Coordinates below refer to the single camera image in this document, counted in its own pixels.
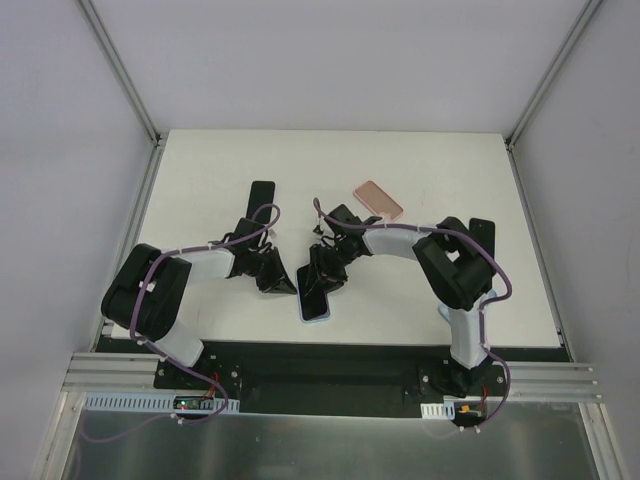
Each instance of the aluminum frame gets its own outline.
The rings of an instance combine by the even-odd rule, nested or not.
[[[138,238],[164,149],[163,137],[166,140],[166,136],[160,135],[157,131],[93,2],[91,0],[76,0],[76,3],[91,28],[114,77],[121,86],[123,94],[153,146],[153,152],[138,189],[136,201],[129,215],[125,238],[118,250],[118,259],[115,266],[117,268]],[[538,236],[526,194],[522,188],[522,182],[511,153],[513,146],[527,128],[538,107],[545,100],[548,91],[565,66],[574,47],[603,3],[604,0],[589,0],[585,3],[558,53],[542,76],[536,90],[518,119],[513,133],[506,142],[514,178],[523,202],[547,295],[552,306],[554,318],[558,323],[560,323],[560,316],[557,311],[555,296],[551,289],[544,258],[540,251]],[[95,334],[96,341],[102,333],[103,320],[102,317],[98,319]],[[44,448],[36,464],[36,478],[46,480],[61,478],[71,450],[73,435],[84,405],[86,392],[142,391],[147,393],[170,393],[171,391],[166,390],[155,391],[152,387],[157,360],[157,356],[149,354],[75,354],[61,389],[55,415],[45,438]],[[613,436],[606,406],[602,403],[603,399],[597,379],[594,376],[593,367],[578,363],[510,362],[510,365],[514,374],[514,387],[510,401],[579,403],[589,443],[601,478],[630,478],[625,470],[618,445]]]

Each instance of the metal edge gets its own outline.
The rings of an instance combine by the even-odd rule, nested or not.
[[[144,215],[147,212],[147,206],[149,205],[153,185],[156,181],[156,176],[158,175],[158,169],[160,168],[163,152],[164,141],[160,139],[160,143],[153,148],[149,160],[147,161],[144,174],[142,175],[138,193],[129,212],[124,238],[120,242],[120,248],[118,249],[115,264],[109,273],[109,282],[111,282],[111,279],[115,276],[126,256],[138,240],[140,230],[142,229],[142,221],[144,220]],[[98,345],[98,340],[100,340],[100,336],[102,335],[104,321],[105,318],[98,311],[94,321],[94,334],[90,347],[91,351],[95,351],[95,348]]]
[[[586,31],[587,27],[591,24],[595,14],[598,12],[605,0],[588,0],[582,7],[582,10],[578,14],[575,22],[571,26],[569,33],[562,41],[560,48],[556,52],[551,64],[544,72],[544,75],[538,82],[533,95],[527,102],[522,114],[516,122],[511,134],[507,137],[507,145],[512,147],[522,136],[525,128],[531,121],[532,117],[542,105],[549,92],[551,85],[558,78],[559,73],[567,62],[567,59],[575,49],[578,41],[582,38],[582,35]]]
[[[147,133],[149,140],[152,144],[156,145],[160,138],[159,132],[156,129],[153,120],[151,120],[151,116],[149,115],[133,80],[131,80],[131,76],[127,72],[124,63],[122,62],[122,58],[120,57],[109,32],[107,32],[105,24],[100,18],[100,14],[93,4],[93,1],[76,0],[76,4],[78,5],[82,16],[89,24],[89,27],[98,42],[100,50],[102,50],[102,53],[104,54],[116,81],[122,88],[122,92],[127,98],[129,105],[133,109],[136,118]]]
[[[158,357],[152,354],[75,354],[63,390],[167,394],[153,387]],[[582,363],[510,362],[512,395],[518,402],[600,403],[593,366]],[[193,391],[175,390],[193,394]]]
[[[598,476],[602,480],[631,480],[613,435],[606,407],[581,403],[579,408]]]
[[[60,393],[55,415],[51,420],[31,478],[40,480],[59,480],[62,478],[67,459],[71,453],[73,437],[84,400],[84,392]]]
[[[547,263],[545,262],[544,255],[542,253],[542,248],[540,247],[540,235],[538,234],[538,229],[536,228],[536,222],[533,215],[533,211],[531,209],[531,204],[529,203],[529,197],[527,195],[526,188],[524,183],[522,182],[522,177],[520,176],[520,172],[518,171],[518,166],[516,164],[516,159],[514,157],[513,148],[509,148],[507,146],[507,156],[509,157],[509,164],[511,165],[511,172],[513,173],[513,179],[516,183],[516,189],[518,190],[518,195],[520,197],[520,204],[522,205],[522,210],[524,211],[524,217],[527,222],[527,227],[529,228],[529,236],[531,237],[531,243],[533,244],[533,251],[536,255],[536,260],[538,261],[538,268],[540,269],[540,275],[542,277],[542,284],[544,285],[545,292],[547,294],[547,299],[549,301],[549,307],[551,308],[551,315],[553,316],[553,320],[556,324],[556,327],[560,329],[562,332],[562,339],[564,341],[564,347],[569,354],[569,358],[571,361],[575,361],[575,357],[573,355],[574,350],[571,348],[571,342],[567,336],[566,329],[562,323],[562,319],[560,317],[560,310],[558,309],[558,302],[556,299],[556,295],[553,291],[553,287],[551,286],[551,280],[549,278],[549,271],[547,269]]]

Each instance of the metal panel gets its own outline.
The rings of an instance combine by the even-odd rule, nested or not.
[[[148,418],[84,413],[105,437]],[[178,426],[161,419],[116,442],[77,443],[80,479],[595,479],[575,405],[510,404],[482,430],[447,421],[262,415]],[[66,476],[75,475],[69,462]]]
[[[515,146],[572,353],[640,471],[640,2],[606,2]]]
[[[129,74],[127,73],[127,69],[122,63],[122,59],[120,58],[104,23],[102,23],[102,19],[100,18],[96,7],[93,5],[91,0],[76,0],[76,2],[80,12],[82,12],[82,15],[89,24],[91,31],[93,32],[96,41],[98,42],[98,45],[111,68],[111,71],[113,72],[113,75],[120,84],[124,96],[127,98],[129,105],[131,105],[131,109],[138,118],[140,125],[142,125],[142,128],[147,132],[149,140],[156,144],[159,138],[159,132],[156,130],[151,117],[149,117],[149,113],[142,103],[142,99],[140,98],[135,85],[131,81],[131,77],[129,77]]]
[[[549,65],[549,68],[544,73],[542,79],[540,80],[540,83],[538,83],[538,86],[534,90],[529,103],[516,122],[516,126],[511,132],[511,135],[509,135],[509,138],[507,139],[507,144],[509,145],[509,147],[513,147],[513,145],[515,145],[515,143],[524,133],[524,130],[525,128],[527,128],[529,121],[535,114],[538,107],[542,104],[547,92],[553,85],[553,81],[562,71],[562,67],[564,67],[566,61],[569,59],[571,52],[575,48],[580,38],[582,38],[583,33],[585,32],[603,3],[604,0],[589,0],[585,4],[584,8],[580,12],[580,15],[578,15],[576,22],[571,27],[569,34],[564,39],[564,42],[562,42],[558,53],[556,53],[556,56],[553,58],[551,65]]]
[[[94,0],[160,131],[511,133],[584,0]]]
[[[0,478],[32,477],[151,150],[70,0],[0,2]]]

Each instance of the phone case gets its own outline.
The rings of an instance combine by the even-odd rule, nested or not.
[[[324,313],[321,313],[320,315],[310,318],[310,319],[305,319],[304,318],[304,308],[302,307],[302,295],[304,292],[304,288],[301,285],[301,281],[302,278],[304,278],[306,280],[306,274],[309,270],[309,266],[306,265],[304,267],[300,267],[297,271],[296,271],[296,284],[298,287],[298,310],[300,312],[300,320],[302,320],[302,323],[308,324],[308,323],[315,323],[315,322],[322,322],[325,320],[329,320],[331,318],[331,310],[329,309],[329,299],[327,298],[327,294],[324,293],[323,291],[317,290],[317,289],[312,289],[311,290],[311,294],[312,295],[321,295],[324,298],[321,298],[321,300],[324,302],[324,305],[326,307],[326,310]]]
[[[256,180],[251,184],[251,191],[249,193],[249,204],[247,205],[246,218],[252,218],[253,214],[266,203],[273,203],[273,197],[276,191],[275,182],[266,182],[262,180]],[[271,221],[271,208],[265,208],[261,210],[255,221],[266,225]]]
[[[397,220],[404,213],[402,207],[371,180],[356,188],[353,195],[371,213],[387,220]]]

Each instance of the red wire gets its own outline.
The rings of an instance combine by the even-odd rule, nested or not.
[[[211,378],[217,382],[218,379],[220,378],[220,376],[218,375],[218,372],[214,372],[213,373],[213,377],[211,377]],[[216,386],[215,385],[211,385],[211,388],[209,388],[207,393],[204,394],[204,396],[202,397],[202,400],[211,399],[211,397],[213,397],[213,394],[215,393],[215,391],[216,391]]]
[[[489,389],[487,388],[486,385],[482,386],[482,401],[480,402],[480,405],[482,405],[484,408],[487,408],[487,397],[489,396]]]

